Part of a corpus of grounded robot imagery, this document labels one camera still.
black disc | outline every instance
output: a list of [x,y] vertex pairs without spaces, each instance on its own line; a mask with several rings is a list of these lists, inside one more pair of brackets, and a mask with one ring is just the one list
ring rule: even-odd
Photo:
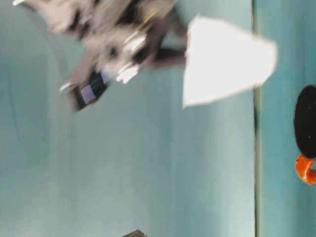
[[294,112],[296,144],[307,158],[316,158],[316,86],[308,85],[300,93]]

teal wall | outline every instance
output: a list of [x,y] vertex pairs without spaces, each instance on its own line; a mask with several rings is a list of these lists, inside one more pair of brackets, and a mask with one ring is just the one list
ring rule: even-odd
[[[146,71],[73,115],[58,89],[81,46],[0,11],[0,236],[254,237],[251,91],[182,110],[183,68]],[[249,0],[180,11],[251,28]]]
[[256,0],[257,31],[275,40],[275,74],[257,92],[258,236],[315,236],[316,190],[296,175],[293,113],[300,90],[315,83],[313,1]]

black component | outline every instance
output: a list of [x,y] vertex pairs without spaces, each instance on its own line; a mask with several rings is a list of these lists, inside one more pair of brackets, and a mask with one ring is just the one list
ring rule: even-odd
[[114,47],[112,47],[111,50],[110,50],[110,57],[111,58],[112,57],[116,58],[117,56],[118,56],[117,50]]
[[124,24],[131,24],[135,23],[136,21],[136,8],[135,5],[139,2],[140,0],[133,0],[130,5],[127,7],[125,12],[122,14],[122,17],[118,20],[118,23],[124,23]]
[[72,25],[69,27],[69,31],[75,31],[78,24],[79,24],[79,20],[80,20],[80,11],[79,9],[76,11],[75,17],[74,17],[74,21],[72,23]]
[[128,235],[125,235],[123,237],[146,237],[146,235],[141,232],[140,230],[136,230],[132,233],[129,233]]
[[104,79],[100,73],[92,72],[87,83],[79,85],[69,92],[71,107],[75,111],[80,111],[93,105],[109,86],[108,78]]
[[306,86],[298,96],[294,112],[294,134],[301,153],[316,158],[316,86]]
[[81,34],[79,37],[80,40],[84,38],[84,36],[87,34],[89,29],[90,29],[90,23],[86,22],[83,28],[81,29]]

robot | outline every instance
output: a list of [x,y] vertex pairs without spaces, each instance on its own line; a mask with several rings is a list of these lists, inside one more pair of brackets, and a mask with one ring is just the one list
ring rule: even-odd
[[187,37],[175,0],[15,0],[13,5],[36,11],[50,32],[67,34],[85,46],[60,88],[75,111],[96,103],[112,80],[126,84],[144,67],[185,63],[185,46],[161,46],[170,31]]

silver component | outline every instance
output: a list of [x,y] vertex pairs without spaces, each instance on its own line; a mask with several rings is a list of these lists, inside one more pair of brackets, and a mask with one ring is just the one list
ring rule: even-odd
[[127,84],[138,74],[138,71],[139,65],[129,63],[118,72],[117,81]]
[[135,54],[146,44],[147,34],[139,35],[139,32],[135,32],[124,42],[123,51]]

